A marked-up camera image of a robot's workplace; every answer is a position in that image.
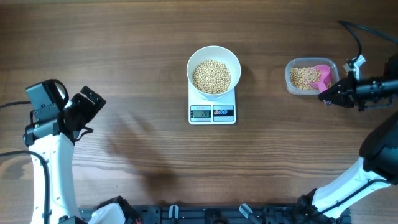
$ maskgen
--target bowl of beans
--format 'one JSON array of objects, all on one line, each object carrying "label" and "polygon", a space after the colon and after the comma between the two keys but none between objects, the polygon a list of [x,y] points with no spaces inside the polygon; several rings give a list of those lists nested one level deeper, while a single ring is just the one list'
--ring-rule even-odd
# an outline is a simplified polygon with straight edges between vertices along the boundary
[{"label": "bowl of beans", "polygon": [[287,91],[295,95],[318,95],[320,91],[308,84],[308,82],[319,81],[320,71],[314,69],[317,65],[330,67],[332,79],[327,84],[328,88],[340,80],[337,66],[332,60],[327,58],[297,58],[289,62],[285,69]]},{"label": "bowl of beans", "polygon": [[187,64],[189,85],[207,100],[219,98],[235,88],[241,65],[230,50],[207,46],[197,50]]}]

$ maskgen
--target digital kitchen scale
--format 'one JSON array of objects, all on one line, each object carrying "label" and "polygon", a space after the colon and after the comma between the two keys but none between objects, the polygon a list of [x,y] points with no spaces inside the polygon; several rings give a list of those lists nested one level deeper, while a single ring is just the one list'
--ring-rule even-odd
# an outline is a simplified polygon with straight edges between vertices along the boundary
[{"label": "digital kitchen scale", "polygon": [[236,122],[235,89],[225,95],[203,99],[188,85],[188,120],[190,124],[234,124]]}]

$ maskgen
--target pink spoon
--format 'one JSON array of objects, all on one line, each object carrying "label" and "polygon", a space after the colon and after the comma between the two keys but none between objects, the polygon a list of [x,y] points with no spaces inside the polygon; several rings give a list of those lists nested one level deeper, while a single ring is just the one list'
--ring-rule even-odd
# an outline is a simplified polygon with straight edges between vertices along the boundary
[{"label": "pink spoon", "polygon": [[317,65],[314,69],[318,69],[321,71],[321,76],[319,77],[319,82],[310,83],[307,82],[312,88],[319,89],[320,92],[323,92],[328,89],[327,84],[331,82],[331,73],[330,67],[327,65]]}]

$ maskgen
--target bowl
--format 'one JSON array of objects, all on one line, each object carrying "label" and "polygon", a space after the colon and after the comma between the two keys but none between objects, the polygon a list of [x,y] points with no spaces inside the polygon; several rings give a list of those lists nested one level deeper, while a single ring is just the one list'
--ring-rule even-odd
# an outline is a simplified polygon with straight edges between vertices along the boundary
[{"label": "bowl", "polygon": [[330,67],[331,72],[331,84],[335,84],[340,80],[338,76],[338,70],[336,64],[327,58],[297,58],[289,62],[285,69],[286,85],[287,91],[295,95],[318,95],[319,90],[302,90],[294,87],[292,80],[290,79],[290,69],[291,68],[305,68],[314,67],[316,65],[327,65]]},{"label": "bowl", "polygon": [[[198,90],[193,84],[192,73],[195,67],[205,60],[217,60],[218,62],[222,62],[226,65],[229,70],[229,75],[231,75],[231,84],[227,88],[227,91],[220,94],[209,94],[204,93]],[[232,53],[230,50],[225,47],[220,46],[207,46],[197,50],[193,55],[189,58],[187,64],[187,77],[189,80],[190,87],[195,90],[198,95],[206,100],[212,100],[215,98],[222,97],[227,94],[233,88],[235,88],[236,84],[238,84],[239,79],[241,78],[241,64],[239,63],[238,58]]]}]

